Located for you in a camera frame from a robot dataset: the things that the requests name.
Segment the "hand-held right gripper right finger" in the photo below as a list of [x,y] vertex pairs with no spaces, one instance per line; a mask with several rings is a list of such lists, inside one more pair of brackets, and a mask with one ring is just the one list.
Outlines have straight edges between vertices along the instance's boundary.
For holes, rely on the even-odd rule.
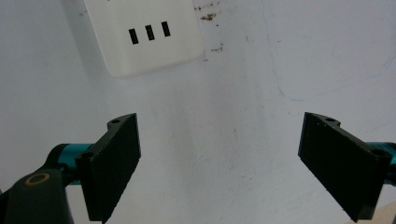
[[351,220],[370,220],[382,187],[396,187],[396,143],[364,142],[337,119],[306,112],[298,156]]

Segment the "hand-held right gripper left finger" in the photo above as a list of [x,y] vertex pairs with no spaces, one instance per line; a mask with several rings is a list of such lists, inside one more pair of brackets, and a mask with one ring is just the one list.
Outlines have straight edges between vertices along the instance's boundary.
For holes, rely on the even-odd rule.
[[141,158],[137,115],[112,119],[95,143],[60,144],[46,159],[64,183],[80,185],[91,221],[107,222]]

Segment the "white power strip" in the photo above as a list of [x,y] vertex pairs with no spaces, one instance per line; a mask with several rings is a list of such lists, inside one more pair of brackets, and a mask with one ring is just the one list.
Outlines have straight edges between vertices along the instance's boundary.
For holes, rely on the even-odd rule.
[[84,0],[106,69],[126,77],[184,63],[204,44],[192,0]]

